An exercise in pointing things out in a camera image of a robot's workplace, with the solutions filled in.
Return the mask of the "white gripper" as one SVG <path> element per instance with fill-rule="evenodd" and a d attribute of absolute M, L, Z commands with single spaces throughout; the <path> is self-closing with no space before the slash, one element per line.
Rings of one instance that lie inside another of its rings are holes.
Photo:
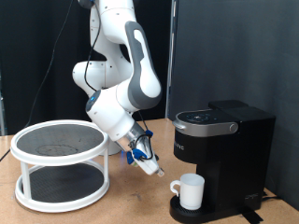
<path fill-rule="evenodd" d="M 155 154 L 151 149 L 149 137 L 141 136 L 137 139 L 132 153 L 135 162 L 147 175 L 153 175 L 155 173 L 159 177 L 164 176 L 164 170 L 159 168 Z"/>

